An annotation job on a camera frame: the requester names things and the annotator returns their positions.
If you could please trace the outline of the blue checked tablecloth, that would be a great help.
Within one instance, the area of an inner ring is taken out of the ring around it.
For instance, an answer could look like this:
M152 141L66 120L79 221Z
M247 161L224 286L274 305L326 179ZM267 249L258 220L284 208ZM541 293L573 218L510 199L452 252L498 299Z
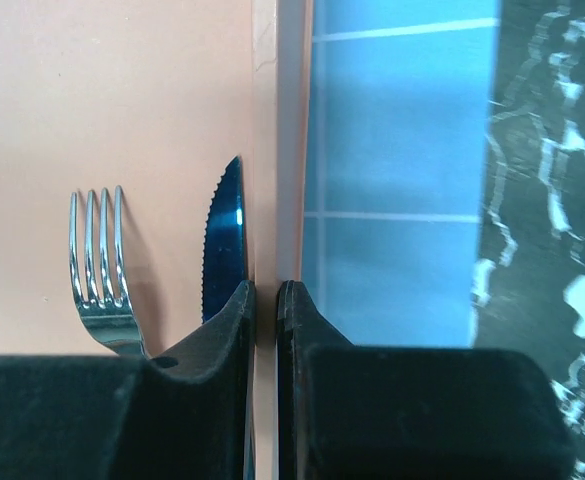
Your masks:
M361 344L467 347L496 1L314 5L302 278Z

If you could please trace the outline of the orange plastic tray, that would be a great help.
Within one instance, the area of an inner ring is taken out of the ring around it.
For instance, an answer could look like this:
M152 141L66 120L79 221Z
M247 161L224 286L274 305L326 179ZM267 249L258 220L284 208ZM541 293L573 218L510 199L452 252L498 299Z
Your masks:
M209 204L243 164L257 287L255 473L278 475L276 296L301 273L309 1L0 1L0 354L94 354L68 265L71 195L123 190L148 350L201 320Z

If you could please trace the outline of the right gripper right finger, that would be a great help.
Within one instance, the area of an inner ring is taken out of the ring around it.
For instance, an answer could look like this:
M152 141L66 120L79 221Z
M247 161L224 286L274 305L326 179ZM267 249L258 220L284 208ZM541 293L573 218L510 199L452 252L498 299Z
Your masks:
M543 370L503 349L362 346L305 285L278 293L283 479L567 479L572 437Z

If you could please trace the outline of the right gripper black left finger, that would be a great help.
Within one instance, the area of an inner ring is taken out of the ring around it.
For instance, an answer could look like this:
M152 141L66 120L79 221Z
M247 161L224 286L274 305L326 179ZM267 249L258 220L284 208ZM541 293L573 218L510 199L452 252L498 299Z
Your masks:
M0 479L245 479L255 288L154 359L0 356Z

